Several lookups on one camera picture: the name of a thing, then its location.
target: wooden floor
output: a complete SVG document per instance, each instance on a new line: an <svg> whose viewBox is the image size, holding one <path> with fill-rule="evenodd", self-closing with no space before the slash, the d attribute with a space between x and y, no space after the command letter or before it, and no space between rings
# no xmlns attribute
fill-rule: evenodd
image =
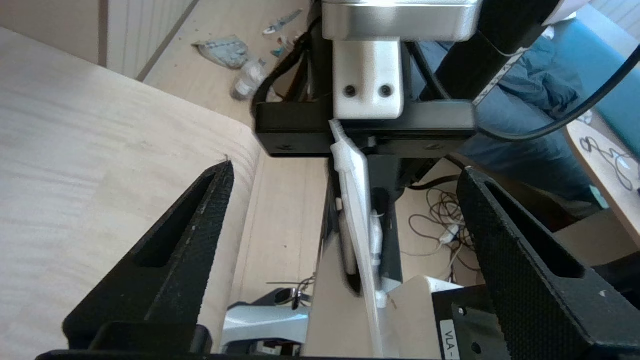
<svg viewBox="0 0 640 360"><path fill-rule="evenodd" d="M289 24L284 32L303 30L308 3L307 0L200 0L145 83L252 125L248 103L229 96L237 72L204 59L191 44L235 34L253 55L266 60L267 68L271 69L275 57L269 52L277 47L277 35L265 37L262 30L275 19L304 8L305 14ZM262 153L258 166L234 276L232 302L253 301L278 287L267 282L300 281L311 276L316 268L326 188L325 160L282 160ZM442 169L452 171L446 165ZM430 175L436 174L442 173L435 171ZM416 253L433 250L434 245L413 234L407 224L411 214L426 212L424 194L408 191L398 206L402 249ZM442 234L442 229L435 231L436 236ZM428 258L403 256L405 279L417 274L442 275L448 262L448 249ZM466 278L467 283L476 281L473 273Z"/></svg>

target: textured grip pad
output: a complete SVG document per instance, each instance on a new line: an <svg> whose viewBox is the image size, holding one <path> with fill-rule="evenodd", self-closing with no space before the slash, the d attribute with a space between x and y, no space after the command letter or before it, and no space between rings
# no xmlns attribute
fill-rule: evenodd
<svg viewBox="0 0 640 360"><path fill-rule="evenodd" d="M111 322L196 324L234 184L230 161L207 169L63 323L86 349Z"/></svg>
<svg viewBox="0 0 640 360"><path fill-rule="evenodd" d="M512 359L600 359L640 348L640 312L486 175L458 198Z"/></svg>

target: tangled cable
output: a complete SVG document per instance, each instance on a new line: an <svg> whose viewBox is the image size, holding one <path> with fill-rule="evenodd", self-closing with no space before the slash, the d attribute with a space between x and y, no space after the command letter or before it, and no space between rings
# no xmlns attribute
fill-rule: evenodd
<svg viewBox="0 0 640 360"><path fill-rule="evenodd" d="M439 193L436 196L437 200L435 202L431 200L432 196L430 195L432 192ZM412 254L403 250L401 252L408 256L428 257L428 256L438 254L443 247L449 247L449 250L451 252L451 257L449 260L449 265L446 268L449 271L449 276L447 277L449 281L454 281L455 274L453 271L453 264L456 262L456 260L462 266L464 266L465 268L473 272L480 271L480 269L473 268L468 264L466 264L464 261L462 261L462 259L460 259L460 252L462 251L463 247L468 248L472 252L475 252L475 249L473 247L471 235L466 227L465 219L464 219L464 216L462 215L462 210L460 208L460 204L458 203L458 197L456 196L456 194L441 190L439 188L429 188L426 190L426 202L428 207L427 215L422 215L422 214L411 215L408 221L409 228L411 228L413 233L415 233L417 236L420 236L421 238L437 241L438 245L433 251L428 252L426 254ZM442 226L442 229L444 232L441 235L441 237L445 236L447 232L449 232L449 234L455 240L457 240L457 241L452 241L451 244L454 244L457 242L458 246L443 244L440 241L441 237L436 237L436 236L421 233L415 228L414 219L416 218L421 218L433 224ZM456 233L451 231L452 226L455 228L454 225L458 226L458 231Z"/></svg>
<svg viewBox="0 0 640 360"><path fill-rule="evenodd" d="M610 147L608 151L605 151L601 149L598 142L590 136L580 138L580 146L582 146L582 148L587 152L593 152L594 150L597 151L600 156L602 156L602 158L616 171L616 177L618 178L620 185L630 192L634 191L633 183L620 170L620 163L624 161L623 159L632 159L631 155L620 154L612 147ZM640 165L638 165L638 179L640 179Z"/></svg>

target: trash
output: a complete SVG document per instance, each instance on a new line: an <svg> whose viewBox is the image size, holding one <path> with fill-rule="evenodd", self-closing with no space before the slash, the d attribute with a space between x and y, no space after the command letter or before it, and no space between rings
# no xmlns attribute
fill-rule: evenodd
<svg viewBox="0 0 640 360"><path fill-rule="evenodd" d="M280 58L282 53L284 52L291 52L291 50L293 50L293 47L295 45L295 42L298 40L298 38L302 36L302 33L299 31L296 31L294 36L285 36L285 35L281 35L278 37L278 45L280 45L280 47L278 49L274 49L271 50L271 55Z"/></svg>
<svg viewBox="0 0 640 360"><path fill-rule="evenodd" d="M270 27L266 28L262 34L270 35L273 33L277 33L282 30L288 23L292 22L295 18L297 18L302 13L302 9L297 9L296 11L290 13L289 15L278 19L274 24L270 25Z"/></svg>
<svg viewBox="0 0 640 360"><path fill-rule="evenodd" d="M262 67L260 60L250 60L242 66L231 87L231 97L236 100L247 100L258 90L267 77L267 72Z"/></svg>
<svg viewBox="0 0 640 360"><path fill-rule="evenodd" d="M240 69L249 61L249 48L237 36L199 41L193 44L206 59L229 69Z"/></svg>

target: white radiator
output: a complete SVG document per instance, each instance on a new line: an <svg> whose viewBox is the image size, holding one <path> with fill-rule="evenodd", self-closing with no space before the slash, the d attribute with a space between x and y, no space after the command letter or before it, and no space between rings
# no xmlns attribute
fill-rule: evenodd
<svg viewBox="0 0 640 360"><path fill-rule="evenodd" d="M640 40L639 0L592 0L591 5L629 35Z"/></svg>
<svg viewBox="0 0 640 360"><path fill-rule="evenodd" d="M109 0L107 68L136 78L193 0Z"/></svg>

